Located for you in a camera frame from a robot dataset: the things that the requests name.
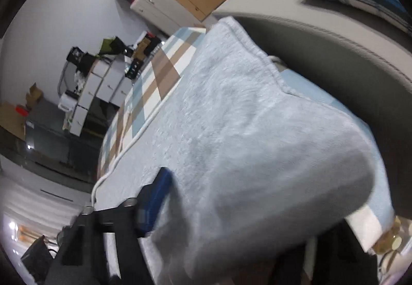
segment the drawer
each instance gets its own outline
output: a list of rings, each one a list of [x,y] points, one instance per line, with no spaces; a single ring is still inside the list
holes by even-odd
[[[78,105],[84,107],[85,109],[88,109],[90,107],[101,81],[102,78],[96,76],[95,74],[88,75],[86,84],[84,85],[84,88],[80,95]]]
[[[86,116],[87,116],[87,109],[77,106],[75,113],[73,115],[72,124],[70,126],[71,134],[80,136],[80,134],[82,133],[84,121],[86,120]]]
[[[200,21],[176,0],[147,0],[157,10],[172,19],[180,27],[201,25]]]
[[[119,106],[119,107],[122,106],[131,88],[132,88],[131,79],[124,78],[122,82],[120,83],[119,87],[116,89],[115,94],[113,95],[110,102],[115,104],[116,106]]]
[[[147,0],[139,0],[137,3],[133,3],[131,10],[151,22],[168,35],[173,35],[178,29],[180,29],[180,26],[175,21],[164,15]]]
[[[107,70],[110,68],[110,64],[100,59],[96,60],[93,65],[93,69],[91,70],[95,75],[103,78],[106,74]]]
[[[105,102],[110,102],[114,91],[119,86],[119,83],[124,78],[125,62],[114,60],[109,71],[104,76],[103,81],[97,91],[96,97]]]

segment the cardboard box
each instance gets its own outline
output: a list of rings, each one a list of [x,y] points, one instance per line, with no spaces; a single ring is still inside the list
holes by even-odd
[[[40,90],[36,83],[34,83],[29,90],[29,93],[26,94],[26,107],[30,110],[37,105],[40,99],[43,97],[43,91]]]
[[[16,108],[13,105],[8,102],[4,102],[0,105],[0,126],[24,141],[24,125],[24,116],[17,113]]]
[[[132,58],[137,58],[141,61],[143,61],[146,58],[146,55],[144,54],[145,49],[147,46],[150,45],[150,40],[148,38],[144,38],[138,45],[136,50],[134,51]]]

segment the black device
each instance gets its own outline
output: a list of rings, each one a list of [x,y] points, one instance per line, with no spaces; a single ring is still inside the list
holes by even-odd
[[[139,58],[135,58],[130,65],[129,70],[127,70],[126,73],[126,78],[129,78],[131,80],[135,79],[137,77],[137,74],[139,73],[140,69],[144,65],[144,61],[140,60]]]
[[[87,77],[96,56],[83,52],[79,47],[72,47],[66,60],[77,67],[76,71],[80,71],[83,76]]]
[[[45,267],[49,266],[49,270],[38,284],[44,281],[44,285],[107,285],[109,272],[104,233],[115,233],[122,284],[154,285],[139,238],[153,230],[171,186],[172,172],[162,167],[154,181],[143,186],[137,197],[106,210],[86,207],[70,229],[64,231],[62,245],[51,265],[42,265],[41,275],[45,274]],[[37,242],[35,247],[33,244],[28,254],[37,246],[41,243]]]
[[[53,263],[53,257],[45,244],[45,236],[42,235],[26,250],[21,261],[27,271],[33,276],[37,284],[43,284],[47,272]]]
[[[127,57],[131,57],[133,55],[133,49],[125,45],[118,37],[115,37],[110,43],[110,48],[112,48],[113,55],[123,54]]]

